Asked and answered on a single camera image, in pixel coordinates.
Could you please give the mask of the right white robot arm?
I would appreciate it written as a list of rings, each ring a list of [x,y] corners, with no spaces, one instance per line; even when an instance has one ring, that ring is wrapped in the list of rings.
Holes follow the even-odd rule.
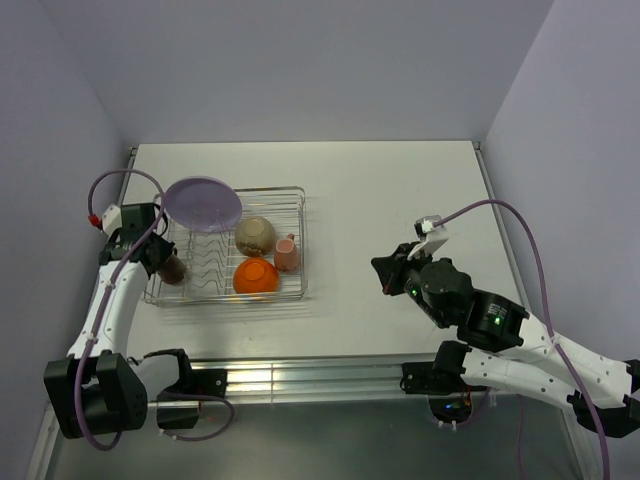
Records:
[[[411,256],[410,243],[371,261],[384,294],[407,295],[456,337],[434,360],[403,365],[407,394],[497,389],[553,405],[592,432],[623,438],[639,428],[639,363],[616,361],[561,336],[521,305],[477,289],[448,258]]]

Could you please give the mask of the pink mug white inside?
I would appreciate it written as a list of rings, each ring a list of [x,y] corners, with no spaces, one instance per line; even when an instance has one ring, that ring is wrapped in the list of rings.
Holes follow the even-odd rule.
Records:
[[[274,266],[279,272],[295,272],[301,263],[300,252],[295,242],[295,235],[288,234],[275,244]]]

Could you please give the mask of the purple plate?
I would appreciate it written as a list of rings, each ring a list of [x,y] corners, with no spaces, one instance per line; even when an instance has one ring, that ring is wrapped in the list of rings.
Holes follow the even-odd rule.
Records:
[[[164,194],[165,211],[178,225],[197,233],[217,233],[236,226],[243,205],[225,182],[205,176],[174,182]]]

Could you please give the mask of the aluminium rail frame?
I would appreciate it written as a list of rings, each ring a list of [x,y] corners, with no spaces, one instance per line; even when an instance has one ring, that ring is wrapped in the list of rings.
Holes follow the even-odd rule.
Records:
[[[463,373],[447,372],[424,356],[334,357],[282,361],[192,361],[187,365],[191,383],[196,369],[224,369],[224,398],[236,403],[295,403],[399,399],[401,365],[433,362],[436,370],[459,376],[470,386],[518,394],[561,409],[574,388],[533,366],[492,355],[471,357]]]

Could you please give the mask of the orange bowl white inside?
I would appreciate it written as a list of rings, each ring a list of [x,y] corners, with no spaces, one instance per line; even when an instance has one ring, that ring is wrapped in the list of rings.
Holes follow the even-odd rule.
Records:
[[[267,260],[250,257],[243,261],[233,275],[237,294],[273,293],[279,288],[279,273]]]

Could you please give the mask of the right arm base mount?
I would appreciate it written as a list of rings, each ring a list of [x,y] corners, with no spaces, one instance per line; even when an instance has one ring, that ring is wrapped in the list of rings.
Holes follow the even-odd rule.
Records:
[[[405,362],[401,370],[400,389],[425,396],[430,421],[440,429],[464,428],[489,407],[487,387],[470,386],[459,376],[436,370],[433,362]]]

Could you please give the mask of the black mug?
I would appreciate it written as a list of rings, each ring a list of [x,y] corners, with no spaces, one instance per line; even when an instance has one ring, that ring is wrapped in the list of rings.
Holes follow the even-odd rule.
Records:
[[[157,275],[167,285],[179,285],[187,276],[188,269],[184,262],[172,253],[158,269]]]

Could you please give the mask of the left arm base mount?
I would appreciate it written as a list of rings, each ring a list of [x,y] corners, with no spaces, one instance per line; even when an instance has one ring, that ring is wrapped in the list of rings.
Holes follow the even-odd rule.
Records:
[[[187,386],[165,388],[158,396],[160,402],[176,402],[176,394],[204,395],[224,398],[227,387],[227,371],[224,369],[196,369],[192,371],[191,383]],[[165,430],[188,430],[196,426],[201,407],[158,407],[157,424]]]

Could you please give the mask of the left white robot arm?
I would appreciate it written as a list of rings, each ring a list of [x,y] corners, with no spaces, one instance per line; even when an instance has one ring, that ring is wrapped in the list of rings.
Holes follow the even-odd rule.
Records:
[[[44,384],[68,439],[120,436],[146,421],[149,401],[166,393],[183,399],[195,375],[182,349],[126,357],[139,300],[152,277],[169,285],[187,274],[174,243],[156,233],[167,217],[156,203],[110,206],[102,217],[114,228],[99,254],[96,288],[83,328],[62,360],[51,361]]]

